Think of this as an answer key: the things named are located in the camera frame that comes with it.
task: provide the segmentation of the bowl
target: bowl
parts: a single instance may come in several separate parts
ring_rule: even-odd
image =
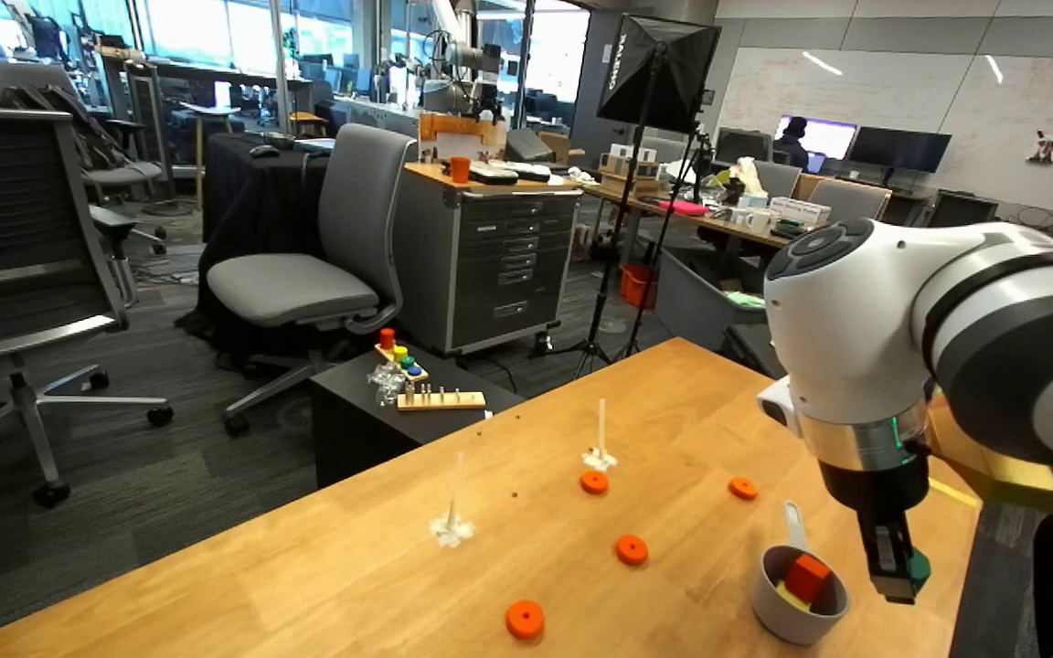
[[[794,544],[773,544],[762,555],[756,577],[755,577],[755,616],[782,645],[816,645],[849,611],[849,588],[834,571],[827,573],[824,584],[816,584],[812,606],[805,606],[798,595],[788,593],[782,582],[802,555],[812,555],[812,551],[794,550]]]

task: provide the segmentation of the office desk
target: office desk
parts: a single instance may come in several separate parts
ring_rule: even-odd
[[[611,204],[622,204],[622,187],[613,182],[596,182],[596,187],[587,187],[589,199],[599,199],[599,203],[611,203]],[[642,203],[642,199],[631,199],[624,204],[631,212],[642,212],[642,217],[667,217],[662,204],[656,203]],[[739,243],[756,243],[756,245],[768,245],[768,248],[782,248],[791,245],[788,238],[776,238],[776,234],[765,234],[765,232],[750,232],[750,226],[739,226],[739,223],[729,223],[729,221],[715,221],[715,217],[676,217],[674,221],[679,223],[695,223],[709,234],[720,234],[720,238],[739,238]]]
[[[768,382],[683,339],[657,344],[494,422],[276,510],[92,593],[0,628],[5,656],[938,656],[951,652],[982,504],[934,466],[911,512],[934,582],[913,606],[866,584],[861,529],[810,450],[756,410]],[[622,469],[577,491],[609,399]],[[762,488],[737,501],[729,479]],[[476,523],[439,550],[429,523]],[[788,538],[782,504],[849,582],[849,618],[816,649],[773,641],[750,604],[755,560]],[[652,563],[613,560],[644,533]],[[504,633],[532,595],[549,628]]]

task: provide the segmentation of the computer monitor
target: computer monitor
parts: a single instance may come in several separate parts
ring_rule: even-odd
[[[904,172],[938,172],[951,137],[943,133],[895,133],[863,125],[844,162],[904,169]]]
[[[720,127],[716,144],[715,144],[715,158],[729,162],[729,164],[739,164],[739,158],[768,162],[773,158],[773,137]]]
[[[861,125],[827,121],[827,119],[805,119],[805,121],[810,121],[810,133],[805,133],[805,140],[802,140],[805,149],[810,149],[810,154],[824,154],[827,162],[844,162],[844,154],[849,154]]]

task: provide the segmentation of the small toy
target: small toy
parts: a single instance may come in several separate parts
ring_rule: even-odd
[[[587,471],[587,474],[577,479],[577,488],[583,488],[587,495],[592,495],[592,499],[605,499],[605,495],[611,491],[611,482],[609,482],[605,471]]]
[[[599,444],[589,446],[587,466],[589,466],[592,471],[611,471],[611,469],[620,466],[620,459],[609,454],[609,404],[605,404],[605,399],[599,399]]]
[[[521,641],[539,641],[543,628],[545,628],[545,616],[543,616],[543,604],[535,600],[515,600],[509,611],[504,611],[504,628]]]
[[[812,611],[816,600],[824,595],[824,584],[830,582],[830,566],[818,563],[812,551],[802,551],[782,584]]]
[[[620,555],[622,563],[631,563],[631,566],[644,566],[644,563],[649,563],[649,544],[644,544],[644,538],[635,538],[635,533],[622,533],[622,538],[613,540],[613,555]]]
[[[395,410],[486,410],[482,393],[404,393]]]
[[[384,356],[384,362],[399,366],[408,374],[408,382],[429,382],[429,371],[411,356],[408,344],[395,339],[395,329],[384,327],[378,332],[378,356]]]
[[[465,454],[457,454],[457,466],[455,466],[455,491],[451,491],[448,515],[429,523],[429,533],[439,540],[439,550],[457,550],[468,538],[476,538],[476,526],[468,519],[462,519],[462,512],[457,512],[462,482],[465,482]]]
[[[741,501],[755,501],[756,499],[756,488],[750,482],[750,479],[733,479],[733,488],[729,488],[737,499],[741,499]]]

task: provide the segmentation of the desk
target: desk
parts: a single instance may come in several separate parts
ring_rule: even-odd
[[[378,125],[384,133],[399,133],[399,137],[417,140],[421,111],[404,111],[395,103],[370,103],[370,99],[351,99],[351,97],[338,97],[338,108],[343,108],[351,115],[351,125]]]
[[[599,203],[611,203],[611,204],[622,204],[622,187],[613,187],[613,182],[587,187],[587,195],[589,195],[589,199],[599,199]],[[642,203],[642,199],[631,199],[624,210],[631,210],[631,212],[642,212],[642,217],[667,217],[662,204]],[[709,234],[723,234],[723,238],[739,238],[739,243],[756,243],[756,245],[768,245],[768,248],[791,245],[788,238],[762,234],[762,232],[748,232],[748,226],[739,226],[739,223],[715,221],[715,217],[704,221],[704,217],[676,217],[676,212],[674,212],[674,221],[695,223],[695,226],[704,226],[704,232],[709,232]]]
[[[197,195],[197,210],[206,210],[206,144],[208,144],[208,119],[225,121],[232,133],[232,115],[225,108],[194,108],[194,103],[178,103],[184,111],[194,115],[194,195]]]
[[[668,339],[532,399],[444,444],[276,510],[92,593],[0,628],[8,656],[951,656],[982,501],[934,466],[911,512],[934,560],[913,606],[885,604],[863,566],[855,515],[830,501],[810,450],[756,410],[768,382]],[[577,491],[583,450],[609,399],[622,469],[609,499]],[[476,538],[439,550],[457,512]],[[729,495],[733,474],[762,488]],[[816,649],[773,641],[750,604],[755,560],[788,538],[782,504],[844,573],[849,618]],[[624,571],[620,533],[644,533],[652,563]],[[504,606],[543,600],[535,649],[504,633]]]
[[[444,362],[434,356],[412,351],[429,371],[431,387],[451,393],[482,393],[490,412],[504,412],[525,399],[486,382]],[[354,471],[367,471],[381,462],[411,454],[426,444],[434,444],[465,426],[478,426],[486,410],[439,410],[439,412],[404,412],[378,404],[378,383],[370,374],[381,366],[378,351],[338,362],[327,374],[311,378],[311,446],[320,482],[338,482]]]

